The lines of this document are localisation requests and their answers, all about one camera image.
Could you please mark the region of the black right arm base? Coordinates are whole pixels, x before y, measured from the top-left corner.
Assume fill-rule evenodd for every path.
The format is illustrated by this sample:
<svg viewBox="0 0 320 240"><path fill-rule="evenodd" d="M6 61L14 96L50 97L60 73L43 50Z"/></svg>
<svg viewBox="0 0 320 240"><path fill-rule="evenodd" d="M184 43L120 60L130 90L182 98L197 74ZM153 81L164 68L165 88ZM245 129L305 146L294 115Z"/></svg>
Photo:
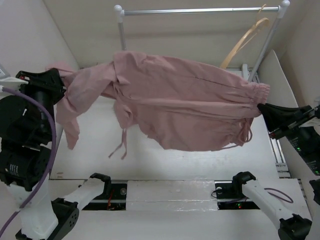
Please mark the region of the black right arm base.
<svg viewBox="0 0 320 240"><path fill-rule="evenodd" d="M260 208L242 193L236 193L231 182L215 182L211 197L217 201L218 210L259 210Z"/></svg>

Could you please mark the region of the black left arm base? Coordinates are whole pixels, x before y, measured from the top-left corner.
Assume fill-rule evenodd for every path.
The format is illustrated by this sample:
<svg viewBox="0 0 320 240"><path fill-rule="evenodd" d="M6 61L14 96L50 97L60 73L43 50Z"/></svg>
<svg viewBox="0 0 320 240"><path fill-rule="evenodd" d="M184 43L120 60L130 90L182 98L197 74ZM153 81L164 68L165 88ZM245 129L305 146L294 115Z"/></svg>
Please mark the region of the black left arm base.
<svg viewBox="0 0 320 240"><path fill-rule="evenodd" d="M125 211L127 203L127 181L113 181L108 195L94 198L84 211Z"/></svg>

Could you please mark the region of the pink trousers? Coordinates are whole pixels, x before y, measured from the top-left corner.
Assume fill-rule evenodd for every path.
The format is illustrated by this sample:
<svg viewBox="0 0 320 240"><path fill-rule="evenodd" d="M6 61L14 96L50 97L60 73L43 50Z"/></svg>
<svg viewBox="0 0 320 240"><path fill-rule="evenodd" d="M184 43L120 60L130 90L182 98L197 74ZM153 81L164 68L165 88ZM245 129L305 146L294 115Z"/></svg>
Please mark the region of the pink trousers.
<svg viewBox="0 0 320 240"><path fill-rule="evenodd" d="M251 125L260 116L270 86L249 82L216 66L192 60L120 51L109 63L73 70L54 63L66 87L56 106L56 121L63 126L67 146L79 139L78 116L98 97L114 100L122 128L138 125L165 150L219 151L242 146L252 139Z"/></svg>

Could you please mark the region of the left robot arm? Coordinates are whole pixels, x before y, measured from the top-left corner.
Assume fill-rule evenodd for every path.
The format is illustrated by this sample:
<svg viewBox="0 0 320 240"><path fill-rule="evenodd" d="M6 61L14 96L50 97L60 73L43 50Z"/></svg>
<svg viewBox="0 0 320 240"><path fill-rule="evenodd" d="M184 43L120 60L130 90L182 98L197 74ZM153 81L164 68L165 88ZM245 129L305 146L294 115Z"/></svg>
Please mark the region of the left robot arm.
<svg viewBox="0 0 320 240"><path fill-rule="evenodd" d="M0 87L0 180L13 195L20 216L18 240L61 240L80 211L111 194L111 178L94 173L69 195L51 200L49 178L57 152L54 106L66 91L55 68L20 71Z"/></svg>

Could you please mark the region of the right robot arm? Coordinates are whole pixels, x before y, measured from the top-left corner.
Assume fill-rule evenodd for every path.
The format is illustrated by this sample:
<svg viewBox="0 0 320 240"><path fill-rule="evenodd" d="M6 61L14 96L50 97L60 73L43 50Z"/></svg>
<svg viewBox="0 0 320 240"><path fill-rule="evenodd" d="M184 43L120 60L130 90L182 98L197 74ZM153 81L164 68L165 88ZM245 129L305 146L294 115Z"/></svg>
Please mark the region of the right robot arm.
<svg viewBox="0 0 320 240"><path fill-rule="evenodd" d="M279 140L286 138L312 173L320 175L320 135L314 126L320 123L320 107L289 108L269 103L258 104L269 136ZM287 209L269 188L260 185L250 172L240 172L232 178L231 191L237 197L254 202L271 220L281 240L318 240L320 216L312 220Z"/></svg>

